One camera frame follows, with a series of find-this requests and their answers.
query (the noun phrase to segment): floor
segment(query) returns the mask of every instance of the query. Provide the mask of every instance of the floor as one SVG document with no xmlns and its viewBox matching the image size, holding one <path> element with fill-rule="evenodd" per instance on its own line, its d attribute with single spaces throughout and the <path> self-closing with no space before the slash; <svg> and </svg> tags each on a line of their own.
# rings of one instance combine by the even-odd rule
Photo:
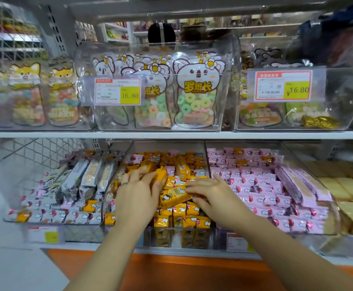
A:
<svg viewBox="0 0 353 291">
<path fill-rule="evenodd" d="M 0 213 L 0 290 L 61 291 L 68 279 L 40 250 L 25 249 L 17 225 Z"/>
</svg>

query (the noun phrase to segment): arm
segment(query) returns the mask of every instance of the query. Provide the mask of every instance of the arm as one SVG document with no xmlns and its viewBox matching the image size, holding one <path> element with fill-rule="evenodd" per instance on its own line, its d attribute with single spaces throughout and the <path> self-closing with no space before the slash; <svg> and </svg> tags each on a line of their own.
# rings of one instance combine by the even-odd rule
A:
<svg viewBox="0 0 353 291">
<path fill-rule="evenodd" d="M 214 177 L 189 182 L 186 191 L 205 196 L 209 202 L 193 201 L 217 223 L 245 237 L 287 290 L 353 290 L 352 276 L 252 213 L 226 181 Z"/>
<path fill-rule="evenodd" d="M 120 288 L 135 245 L 158 205 L 159 182 L 150 189 L 155 172 L 140 180 L 144 173 L 135 170 L 130 175 L 123 175 L 116 195 L 116 226 L 64 291 L 116 291 Z"/>
</svg>

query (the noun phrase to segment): person's right hand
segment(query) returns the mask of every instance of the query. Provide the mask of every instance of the person's right hand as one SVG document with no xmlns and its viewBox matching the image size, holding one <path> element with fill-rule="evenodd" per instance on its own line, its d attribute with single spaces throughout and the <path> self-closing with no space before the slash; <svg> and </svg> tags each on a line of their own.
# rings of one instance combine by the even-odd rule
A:
<svg viewBox="0 0 353 291">
<path fill-rule="evenodd" d="M 193 197 L 193 201 L 216 223 L 222 227 L 239 231 L 244 223 L 257 216 L 232 191 L 225 180 L 218 175 L 212 178 L 197 178 L 188 181 L 190 187 L 186 192 L 205 196 L 209 202 L 200 197 Z"/>
</svg>

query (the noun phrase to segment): orange shelf base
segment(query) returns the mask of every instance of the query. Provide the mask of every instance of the orange shelf base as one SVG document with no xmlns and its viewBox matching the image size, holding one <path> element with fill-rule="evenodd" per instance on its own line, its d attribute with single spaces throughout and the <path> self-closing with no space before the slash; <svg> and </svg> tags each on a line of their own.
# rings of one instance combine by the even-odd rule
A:
<svg viewBox="0 0 353 291">
<path fill-rule="evenodd" d="M 77 276 L 92 251 L 49 249 L 50 259 L 68 279 Z M 353 267 L 341 266 L 353 275 Z M 133 254 L 121 286 L 122 291 L 195 290 L 285 290 L 279 278 L 263 261 Z"/>
</svg>

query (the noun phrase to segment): hand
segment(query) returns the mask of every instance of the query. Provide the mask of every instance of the hand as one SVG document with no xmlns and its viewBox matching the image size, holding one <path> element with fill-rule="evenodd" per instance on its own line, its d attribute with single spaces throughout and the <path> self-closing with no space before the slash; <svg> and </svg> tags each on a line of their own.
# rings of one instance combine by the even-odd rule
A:
<svg viewBox="0 0 353 291">
<path fill-rule="evenodd" d="M 134 170 L 121 177 L 121 186 L 116 194 L 116 225 L 141 235 L 154 216 L 158 207 L 160 183 L 150 183 L 156 172 L 147 174 L 144 170 Z"/>
<path fill-rule="evenodd" d="M 235 232 L 242 231 L 245 222 L 249 222 L 256 215 L 232 191 L 225 180 L 218 175 L 212 178 L 197 178 L 188 181 L 190 187 L 187 193 L 205 196 L 209 202 L 200 197 L 193 197 L 193 201 L 216 223 Z"/>
</svg>

